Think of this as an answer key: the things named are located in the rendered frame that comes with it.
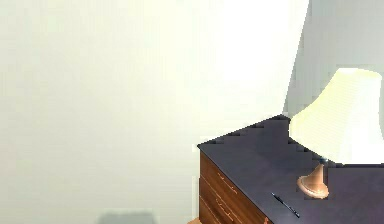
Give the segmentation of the brown wooden chest of drawers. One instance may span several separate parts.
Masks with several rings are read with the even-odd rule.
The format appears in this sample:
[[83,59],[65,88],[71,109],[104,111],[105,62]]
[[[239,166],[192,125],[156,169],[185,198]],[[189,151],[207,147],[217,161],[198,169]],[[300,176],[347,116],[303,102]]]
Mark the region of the brown wooden chest of drawers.
[[297,179],[311,173],[320,156],[289,137],[289,122],[274,116],[198,145],[200,222],[384,224],[384,165],[329,161],[324,168],[329,196],[312,199]]

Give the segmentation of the black pen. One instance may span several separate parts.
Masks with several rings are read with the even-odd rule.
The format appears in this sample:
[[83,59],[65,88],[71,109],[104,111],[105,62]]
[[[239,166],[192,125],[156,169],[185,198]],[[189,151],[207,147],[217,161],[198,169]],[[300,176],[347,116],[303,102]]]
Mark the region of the black pen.
[[271,195],[279,201],[283,206],[285,206],[291,213],[293,213],[297,218],[300,218],[300,214],[291,206],[289,206],[286,202],[284,202],[278,195],[273,192],[270,192]]

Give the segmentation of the cream shade table lamp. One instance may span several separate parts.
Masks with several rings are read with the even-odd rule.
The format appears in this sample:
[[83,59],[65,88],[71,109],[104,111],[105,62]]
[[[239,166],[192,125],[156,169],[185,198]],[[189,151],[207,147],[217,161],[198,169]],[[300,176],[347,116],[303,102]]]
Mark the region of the cream shade table lamp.
[[297,180],[306,195],[324,199],[327,161],[342,165],[384,163],[384,138],[379,124],[382,76],[359,68],[338,69],[320,95],[291,118],[289,137],[323,158]]

